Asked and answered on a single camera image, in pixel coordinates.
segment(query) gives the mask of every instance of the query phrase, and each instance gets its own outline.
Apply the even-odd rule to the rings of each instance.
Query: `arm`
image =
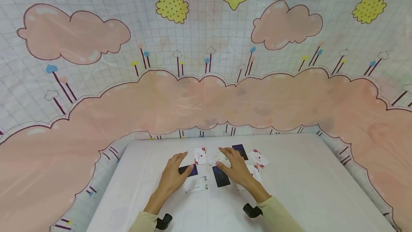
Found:
[[[273,231],[304,232],[285,207],[275,197],[268,194],[262,184],[252,177],[245,160],[238,151],[233,148],[219,148],[219,150],[229,159],[231,167],[228,168],[221,162],[216,162],[217,167],[253,196],[257,206],[263,212],[263,218]]]
[[[157,225],[157,215],[166,200],[179,189],[185,182],[187,176],[193,170],[193,165],[187,167],[183,174],[179,174],[179,165],[186,157],[186,153],[178,153],[169,159],[165,170],[163,170],[159,185],[150,196],[149,202],[143,211],[139,212],[128,232],[152,232]]]
[[[245,188],[257,202],[263,212],[263,218],[273,231],[304,232],[285,207],[273,196],[270,196],[263,186],[253,179]]]

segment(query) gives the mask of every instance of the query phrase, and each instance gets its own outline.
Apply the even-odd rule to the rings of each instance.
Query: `white card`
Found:
[[[231,167],[229,159],[221,151],[208,157],[209,166],[216,166],[216,161],[222,162],[228,168]]]
[[[254,149],[247,155],[250,156],[250,159],[256,161],[261,168],[264,168],[269,164],[269,159],[266,159],[257,149]]]
[[[252,175],[253,178],[255,178],[259,183],[262,184],[262,177],[260,176],[259,168],[258,165],[251,165],[248,164],[246,165],[247,169],[249,170],[250,174]],[[241,191],[241,190],[246,190],[243,186],[236,184],[236,190]]]
[[[197,177],[189,177],[186,179],[185,183],[183,184],[185,189],[185,194],[207,190],[207,181],[206,176],[202,176],[200,178]]]
[[[206,148],[195,148],[195,165],[201,165],[206,163]]]

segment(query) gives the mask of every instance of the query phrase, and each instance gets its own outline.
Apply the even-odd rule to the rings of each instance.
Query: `left hand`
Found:
[[[162,177],[160,178],[159,186],[157,187],[158,192],[165,194],[168,197],[183,185],[186,178],[193,170],[192,164],[187,167],[183,174],[179,174],[179,165],[182,163],[182,160],[186,155],[187,152],[178,153],[169,159],[165,170],[163,170]]]

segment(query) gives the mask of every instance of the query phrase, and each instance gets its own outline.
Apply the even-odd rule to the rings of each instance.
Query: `right hand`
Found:
[[[220,148],[219,150],[229,159],[231,167],[226,167],[222,162],[217,161],[216,166],[221,169],[231,180],[246,188],[256,180],[246,167],[245,159],[239,151],[233,148]]]

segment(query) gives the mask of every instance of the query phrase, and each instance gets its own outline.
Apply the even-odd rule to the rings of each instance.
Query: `dark blue card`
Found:
[[[212,169],[215,175],[216,184],[218,188],[225,185],[230,185],[229,177],[222,170],[220,170],[216,166],[212,167]]]
[[[183,174],[188,166],[190,166],[190,165],[187,165],[187,166],[184,166],[184,167],[179,167],[179,169],[178,169],[179,174]],[[196,165],[193,167],[193,170],[192,170],[192,172],[190,173],[189,176],[192,176],[192,175],[197,175],[197,166]]]
[[[243,148],[243,144],[238,144],[238,145],[233,145],[233,149],[239,151],[240,155],[245,159],[248,160],[249,158],[247,157],[245,148]]]

